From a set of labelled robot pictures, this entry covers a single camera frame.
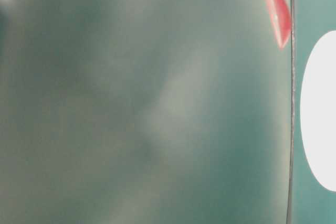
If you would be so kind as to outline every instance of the teal wall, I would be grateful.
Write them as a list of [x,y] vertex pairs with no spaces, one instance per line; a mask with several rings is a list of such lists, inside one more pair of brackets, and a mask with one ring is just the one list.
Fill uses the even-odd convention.
[[286,222],[291,48],[264,0],[0,0],[0,22],[1,224]]
[[292,223],[336,222],[336,193],[324,189],[313,176],[303,150],[300,92],[309,55],[318,39],[336,30],[334,0],[294,0],[296,50],[296,116],[293,164]]

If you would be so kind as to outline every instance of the red object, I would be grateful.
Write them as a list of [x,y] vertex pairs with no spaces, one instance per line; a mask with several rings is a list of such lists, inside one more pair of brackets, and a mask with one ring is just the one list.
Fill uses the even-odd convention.
[[266,0],[269,16],[279,48],[283,48],[290,35],[291,17],[285,0]]

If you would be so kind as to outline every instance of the pink curved edge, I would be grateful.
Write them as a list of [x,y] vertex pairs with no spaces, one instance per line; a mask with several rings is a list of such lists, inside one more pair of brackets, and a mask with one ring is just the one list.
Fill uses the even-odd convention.
[[285,0],[266,0],[275,38],[280,49],[285,47],[291,31],[291,17]]

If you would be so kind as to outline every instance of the white circle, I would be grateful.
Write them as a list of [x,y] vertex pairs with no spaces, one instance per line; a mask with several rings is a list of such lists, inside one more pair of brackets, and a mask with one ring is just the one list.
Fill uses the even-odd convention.
[[317,181],[336,191],[336,31],[315,44],[303,76],[301,133]]

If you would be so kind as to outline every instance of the glossy surface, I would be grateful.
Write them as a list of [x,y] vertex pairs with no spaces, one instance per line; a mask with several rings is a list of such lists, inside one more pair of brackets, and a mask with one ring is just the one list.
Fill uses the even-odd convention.
[[288,42],[291,31],[291,17],[286,0],[266,0],[269,17],[279,48]]
[[336,222],[336,193],[316,180],[305,155],[300,127],[300,96],[308,58],[317,41],[336,30],[334,0],[295,0],[296,110],[292,191],[292,223]]
[[285,223],[264,0],[0,2],[1,224]]

